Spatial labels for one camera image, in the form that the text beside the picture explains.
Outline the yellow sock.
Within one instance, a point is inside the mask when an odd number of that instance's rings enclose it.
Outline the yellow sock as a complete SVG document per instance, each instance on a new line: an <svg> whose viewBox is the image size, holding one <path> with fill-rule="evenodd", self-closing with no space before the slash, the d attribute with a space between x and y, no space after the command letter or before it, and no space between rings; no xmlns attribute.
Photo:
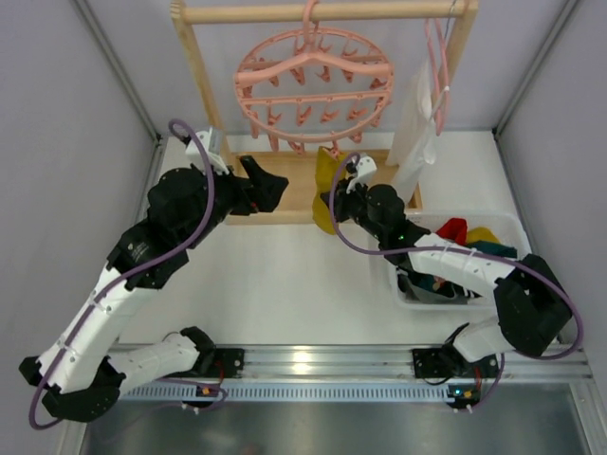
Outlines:
<svg viewBox="0 0 607 455"><path fill-rule="evenodd" d="M488 227L475 227L467 232L467 244L475 244L478 242L487 242L493 244L501 243L499 238Z"/></svg>
<svg viewBox="0 0 607 455"><path fill-rule="evenodd" d="M332 149L323 146L318 149L316 157L316 191L312 202L312 220L320 230L329 235L334 235L335 230L330 220L329 209L321 195L331 190L333 178L344 158L344 153L335 153Z"/></svg>

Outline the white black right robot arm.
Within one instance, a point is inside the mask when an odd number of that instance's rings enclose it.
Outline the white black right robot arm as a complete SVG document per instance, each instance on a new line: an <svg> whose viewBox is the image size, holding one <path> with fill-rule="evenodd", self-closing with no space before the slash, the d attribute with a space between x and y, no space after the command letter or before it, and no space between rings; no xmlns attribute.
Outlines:
<svg viewBox="0 0 607 455"><path fill-rule="evenodd" d="M428 275L485 298L494 313L459 326L438 350L450 376L488 356L516 352L539 358L574 311L547 262L521 260L460 246L412 222L388 185L341 180L321 195L333 225L352 221L377 241L373 255L406 274Z"/></svg>

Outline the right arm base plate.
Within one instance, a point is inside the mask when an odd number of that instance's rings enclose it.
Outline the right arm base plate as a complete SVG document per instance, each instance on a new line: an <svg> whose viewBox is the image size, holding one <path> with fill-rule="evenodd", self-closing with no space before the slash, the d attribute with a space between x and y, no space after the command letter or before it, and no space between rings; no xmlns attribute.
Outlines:
<svg viewBox="0 0 607 455"><path fill-rule="evenodd" d="M417 348L412 350L414 376L437 382L453 378L495 378L500 362L495 355L489 355L474 362L467 361L453 349Z"/></svg>

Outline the pink round clip hanger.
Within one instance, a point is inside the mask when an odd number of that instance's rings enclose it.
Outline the pink round clip hanger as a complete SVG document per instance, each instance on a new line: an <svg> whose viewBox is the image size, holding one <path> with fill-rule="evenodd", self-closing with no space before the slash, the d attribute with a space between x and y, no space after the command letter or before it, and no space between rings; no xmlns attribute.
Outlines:
<svg viewBox="0 0 607 455"><path fill-rule="evenodd" d="M316 2L303 8L299 27L274 34L238 64L234 92L249 133L271 151L286 144L359 142L380 123L391 102L395 68L366 37L313 20Z"/></svg>

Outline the red green christmas sock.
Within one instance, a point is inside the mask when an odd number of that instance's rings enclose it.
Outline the red green christmas sock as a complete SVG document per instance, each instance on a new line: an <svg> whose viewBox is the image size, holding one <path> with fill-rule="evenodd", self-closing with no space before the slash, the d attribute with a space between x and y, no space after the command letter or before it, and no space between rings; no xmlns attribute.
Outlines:
<svg viewBox="0 0 607 455"><path fill-rule="evenodd" d="M513 246L505 246L505 245L502 245L499 243L493 243L493 242L489 242L489 241L477 241L477 242L473 242L473 243L468 243L467 247L475 248L476 250L478 250L481 253L492 255L492 256L509 258L509 259L518 258L518 251Z"/></svg>

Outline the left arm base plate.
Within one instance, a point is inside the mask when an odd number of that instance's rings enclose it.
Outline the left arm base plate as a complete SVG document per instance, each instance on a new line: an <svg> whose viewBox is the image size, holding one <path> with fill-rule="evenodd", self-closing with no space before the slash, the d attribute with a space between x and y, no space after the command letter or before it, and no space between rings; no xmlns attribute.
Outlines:
<svg viewBox="0 0 607 455"><path fill-rule="evenodd" d="M203 377L220 380L239 377L245 366L245 354L241 348L217 348Z"/></svg>

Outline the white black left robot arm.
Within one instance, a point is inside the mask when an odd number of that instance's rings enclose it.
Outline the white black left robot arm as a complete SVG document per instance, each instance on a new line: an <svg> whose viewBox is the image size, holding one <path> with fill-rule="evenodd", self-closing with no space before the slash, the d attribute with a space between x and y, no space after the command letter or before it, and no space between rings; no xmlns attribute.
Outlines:
<svg viewBox="0 0 607 455"><path fill-rule="evenodd" d="M141 385L216 369L215 344L195 326L146 348L109 350L131 317L188 263L189 250L227 216L276 210L287 178L263 170L250 155L239 161L244 177L195 166L163 174L147 193L145 217L121 235L77 316L48 350L22 360L19 371L36 389L34 403L55 421L90 423Z"/></svg>

